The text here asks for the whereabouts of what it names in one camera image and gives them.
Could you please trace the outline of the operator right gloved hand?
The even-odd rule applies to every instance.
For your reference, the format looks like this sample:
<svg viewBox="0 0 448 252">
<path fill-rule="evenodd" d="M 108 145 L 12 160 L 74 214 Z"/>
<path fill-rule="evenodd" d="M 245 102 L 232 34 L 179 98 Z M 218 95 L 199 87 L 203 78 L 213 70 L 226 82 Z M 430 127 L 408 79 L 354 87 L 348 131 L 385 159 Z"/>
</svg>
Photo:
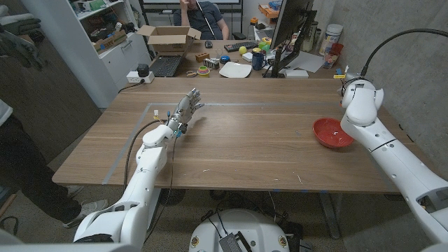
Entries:
<svg viewBox="0 0 448 252">
<path fill-rule="evenodd" d="M 39 71 L 43 68 L 36 46 L 8 31 L 1 32 L 1 56 L 14 57 L 27 68 L 34 67 Z"/>
</svg>

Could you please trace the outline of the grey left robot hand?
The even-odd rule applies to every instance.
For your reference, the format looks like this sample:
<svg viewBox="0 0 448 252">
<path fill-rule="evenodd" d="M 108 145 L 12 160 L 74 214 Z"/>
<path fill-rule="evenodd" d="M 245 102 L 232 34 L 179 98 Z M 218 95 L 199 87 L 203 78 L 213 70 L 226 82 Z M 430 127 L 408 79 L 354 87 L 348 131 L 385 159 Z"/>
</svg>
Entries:
<svg viewBox="0 0 448 252">
<path fill-rule="evenodd" d="M 178 134 L 178 132 L 186 133 L 187 124 L 194 112 L 204 106 L 204 104 L 200 103 L 200 99 L 200 92 L 193 88 L 178 103 L 173 115 L 167 123 L 167 126 L 170 127 L 175 134 Z"/>
</svg>

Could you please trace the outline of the operator left gloved hand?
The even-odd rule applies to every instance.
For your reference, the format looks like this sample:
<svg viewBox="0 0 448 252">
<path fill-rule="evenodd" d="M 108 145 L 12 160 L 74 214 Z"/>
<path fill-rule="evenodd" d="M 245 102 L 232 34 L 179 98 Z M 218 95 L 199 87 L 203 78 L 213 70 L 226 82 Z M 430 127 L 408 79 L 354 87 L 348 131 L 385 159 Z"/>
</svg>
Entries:
<svg viewBox="0 0 448 252">
<path fill-rule="evenodd" d="M 41 27 L 41 20 L 31 13 L 7 15 L 1 18 L 3 28 L 14 35 L 25 35 Z"/>
</svg>

